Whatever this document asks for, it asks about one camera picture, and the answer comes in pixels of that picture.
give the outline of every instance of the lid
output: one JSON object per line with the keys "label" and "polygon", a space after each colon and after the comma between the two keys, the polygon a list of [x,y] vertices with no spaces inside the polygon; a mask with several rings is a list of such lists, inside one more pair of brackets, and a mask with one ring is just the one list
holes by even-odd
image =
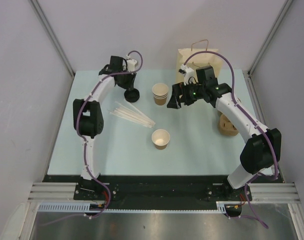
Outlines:
{"label": "lid", "polygon": [[133,90],[126,90],[124,92],[125,100],[130,103],[135,103],[140,98],[140,92],[134,88]]}

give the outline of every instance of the bag handle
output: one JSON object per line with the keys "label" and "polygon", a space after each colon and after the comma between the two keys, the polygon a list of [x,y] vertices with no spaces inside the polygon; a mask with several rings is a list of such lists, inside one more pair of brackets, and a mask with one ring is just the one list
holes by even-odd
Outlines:
{"label": "bag handle", "polygon": [[205,49],[205,51],[207,51],[207,48],[208,48],[208,40],[207,39],[203,39],[201,41],[197,41],[195,43],[192,43],[192,45],[191,45],[191,51],[193,51],[193,45],[194,44],[198,44],[198,43],[201,43],[201,42],[204,42],[204,41],[207,41],[207,45],[206,45],[206,49]]}

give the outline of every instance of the paper cup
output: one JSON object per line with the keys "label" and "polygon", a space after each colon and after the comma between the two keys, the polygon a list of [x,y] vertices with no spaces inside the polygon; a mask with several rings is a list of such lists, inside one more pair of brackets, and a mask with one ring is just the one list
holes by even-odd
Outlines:
{"label": "paper cup", "polygon": [[170,142],[170,134],[167,130],[158,129],[152,134],[152,141],[157,149],[163,150]]}
{"label": "paper cup", "polygon": [[167,100],[167,95],[164,98],[158,98],[158,97],[154,96],[154,101],[159,106],[166,104],[166,100]]}
{"label": "paper cup", "polygon": [[153,86],[152,92],[156,97],[164,97],[168,94],[168,86],[164,83],[157,83]]}
{"label": "paper cup", "polygon": [[167,94],[165,96],[155,96],[154,95],[154,97],[157,98],[157,99],[164,99],[164,98],[167,98]]}

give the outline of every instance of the brown paper bag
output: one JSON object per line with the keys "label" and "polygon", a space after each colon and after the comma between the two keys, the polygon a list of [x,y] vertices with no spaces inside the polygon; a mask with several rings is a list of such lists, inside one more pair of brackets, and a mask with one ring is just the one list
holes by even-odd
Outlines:
{"label": "brown paper bag", "polygon": [[[193,48],[194,44],[207,41],[206,48]],[[204,39],[198,42],[195,42],[192,44],[191,48],[183,48],[179,49],[177,53],[177,61],[176,61],[176,83],[180,83],[184,81],[184,75],[178,72],[178,70],[181,68],[181,65],[185,63],[185,61],[194,53],[199,51],[212,51],[212,52],[218,52],[218,49],[207,49],[208,47],[208,40]],[[187,63],[187,66],[194,69],[194,71],[198,68],[205,67],[208,65],[211,65],[214,68],[214,74],[216,77],[218,77],[221,67],[222,67],[222,60],[220,57],[211,54],[211,53],[201,53],[198,55],[195,55],[192,59],[190,59]]]}

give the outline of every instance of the table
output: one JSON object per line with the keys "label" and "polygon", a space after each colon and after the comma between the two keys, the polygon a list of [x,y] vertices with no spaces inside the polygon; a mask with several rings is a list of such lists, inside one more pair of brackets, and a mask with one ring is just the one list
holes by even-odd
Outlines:
{"label": "table", "polygon": [[[243,73],[235,69],[235,93],[254,114]],[[80,175],[83,168],[81,140],[73,128],[73,101],[83,99],[97,83],[99,71],[77,71],[51,157],[48,175]],[[219,83],[231,86],[231,73],[222,69]],[[94,167],[103,175],[228,175],[240,164],[244,148],[240,134],[235,137],[219,133],[217,110],[203,100],[181,109],[169,109],[154,103],[152,87],[156,83],[175,84],[175,70],[141,70],[134,83],[140,99],[134,105],[156,122],[147,128],[109,114],[123,103],[124,89],[116,86],[101,104],[103,132],[96,136]],[[157,150],[151,135],[166,129],[171,136],[164,150]]]}

